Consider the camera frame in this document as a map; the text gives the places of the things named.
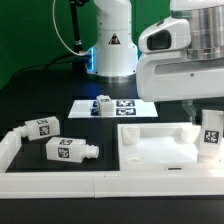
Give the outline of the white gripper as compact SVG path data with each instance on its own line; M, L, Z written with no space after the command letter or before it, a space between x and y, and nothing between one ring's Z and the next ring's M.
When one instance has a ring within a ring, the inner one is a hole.
M168 17L142 32L138 46L138 96L147 102L183 100L182 107L195 123L196 108L190 99L224 96L224 60L190 60L190 25Z

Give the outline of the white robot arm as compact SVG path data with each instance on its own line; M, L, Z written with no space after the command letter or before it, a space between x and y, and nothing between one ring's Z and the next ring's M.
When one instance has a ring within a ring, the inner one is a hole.
M94 0L97 42L87 72L136 78L145 102L224 96L224 0L170 0L170 16L131 37L130 0Z

